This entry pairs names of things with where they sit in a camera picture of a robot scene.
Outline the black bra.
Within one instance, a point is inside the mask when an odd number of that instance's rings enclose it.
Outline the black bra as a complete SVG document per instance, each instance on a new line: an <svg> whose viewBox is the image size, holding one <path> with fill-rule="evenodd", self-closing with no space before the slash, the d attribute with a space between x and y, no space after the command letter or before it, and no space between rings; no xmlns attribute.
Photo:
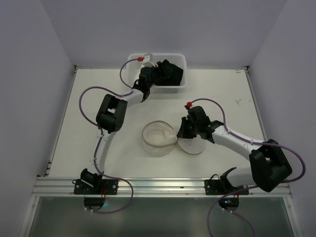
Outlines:
<svg viewBox="0 0 316 237"><path fill-rule="evenodd" d="M170 63L170 66L172 68L172 73L171 73L170 78L168 79L160 78L158 83L156 84L157 86L180 86L184 70L172 63Z"/></svg>

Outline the white mesh laundry bag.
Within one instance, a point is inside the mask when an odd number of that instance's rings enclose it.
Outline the white mesh laundry bag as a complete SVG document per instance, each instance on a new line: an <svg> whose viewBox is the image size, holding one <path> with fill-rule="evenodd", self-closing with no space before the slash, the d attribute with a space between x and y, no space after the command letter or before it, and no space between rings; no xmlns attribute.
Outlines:
<svg viewBox="0 0 316 237"><path fill-rule="evenodd" d="M174 128L162 120L145 125L142 130L142 140L144 151L155 157L167 155L176 145L190 155L199 155L206 148L206 141L201 137L178 138Z"/></svg>

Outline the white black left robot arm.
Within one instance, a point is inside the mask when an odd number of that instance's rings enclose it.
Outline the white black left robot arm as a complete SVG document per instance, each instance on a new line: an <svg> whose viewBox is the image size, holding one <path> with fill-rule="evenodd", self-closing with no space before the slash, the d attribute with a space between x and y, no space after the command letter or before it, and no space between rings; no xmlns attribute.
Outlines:
<svg viewBox="0 0 316 237"><path fill-rule="evenodd" d="M158 61L152 66L149 63L143 62L138 79L134 82L128 93L120 95L101 86L91 86L81 93L79 97L79 110L82 116L100 131L99 140L93 154L92 172L87 168L81 172L80 179L83 182L94 188L101 187L102 178L105 177L105 174L100 169L104 167L105 159L98 152L99 146L104 142L103 151L108 152L115 134L123 125L127 108L144 102L150 95L151 87L164 80L169 80L172 72L171 63L166 59L162 62ZM83 96L92 89L101 89L108 92L103 98L95 121L90 120L82 109Z"/></svg>

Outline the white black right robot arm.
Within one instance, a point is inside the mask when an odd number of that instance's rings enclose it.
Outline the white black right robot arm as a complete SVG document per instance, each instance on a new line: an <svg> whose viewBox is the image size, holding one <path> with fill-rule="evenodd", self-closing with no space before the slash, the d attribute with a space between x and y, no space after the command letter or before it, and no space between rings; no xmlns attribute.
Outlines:
<svg viewBox="0 0 316 237"><path fill-rule="evenodd" d="M182 117L179 140L201 139L212 144L221 145L244 157L249 167L239 169L232 167L217 180L211 180L210 186L227 194L244 186L257 186L265 192L271 192L290 174L292 167L278 142L273 139L263 142L239 139L225 128L218 120L211 121L201 106L185 106L187 116Z"/></svg>

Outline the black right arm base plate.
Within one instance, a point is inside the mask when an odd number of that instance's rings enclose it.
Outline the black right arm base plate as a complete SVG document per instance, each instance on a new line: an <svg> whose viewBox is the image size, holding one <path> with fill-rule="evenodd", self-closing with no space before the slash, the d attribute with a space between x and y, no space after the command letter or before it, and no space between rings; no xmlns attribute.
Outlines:
<svg viewBox="0 0 316 237"><path fill-rule="evenodd" d="M204 180L206 195L226 195L238 191L238 195L248 195L249 191L243 191L244 187L233 187L228 181L223 181L219 175L214 174L209 179Z"/></svg>

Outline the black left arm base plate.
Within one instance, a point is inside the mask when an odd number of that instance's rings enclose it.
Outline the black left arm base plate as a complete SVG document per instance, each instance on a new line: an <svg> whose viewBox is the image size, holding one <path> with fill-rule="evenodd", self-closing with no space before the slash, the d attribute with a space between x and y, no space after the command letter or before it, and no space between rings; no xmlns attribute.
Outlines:
<svg viewBox="0 0 316 237"><path fill-rule="evenodd" d="M116 179L102 179L101 184L94 187L85 183L81 179L72 181L74 184L75 195L116 195L118 190L118 180Z"/></svg>

